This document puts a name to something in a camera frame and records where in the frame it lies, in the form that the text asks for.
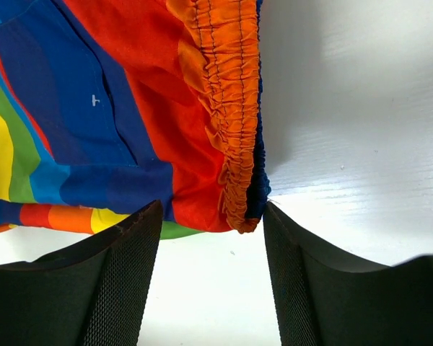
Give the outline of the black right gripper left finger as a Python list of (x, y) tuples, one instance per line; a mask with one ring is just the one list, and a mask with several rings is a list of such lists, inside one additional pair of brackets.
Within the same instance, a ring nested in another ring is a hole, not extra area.
[(0, 345), (135, 345), (162, 205), (32, 262), (0, 265)]

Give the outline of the rainbow striped shorts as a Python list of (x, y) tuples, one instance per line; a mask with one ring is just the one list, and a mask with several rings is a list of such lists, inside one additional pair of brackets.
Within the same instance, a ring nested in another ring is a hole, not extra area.
[(260, 1), (0, 1), (0, 232), (250, 233), (270, 192)]

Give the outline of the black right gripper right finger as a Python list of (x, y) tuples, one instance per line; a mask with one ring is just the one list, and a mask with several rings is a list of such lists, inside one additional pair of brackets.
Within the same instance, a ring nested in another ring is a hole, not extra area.
[(263, 229), (283, 345), (433, 345), (433, 255), (382, 265), (273, 204)]

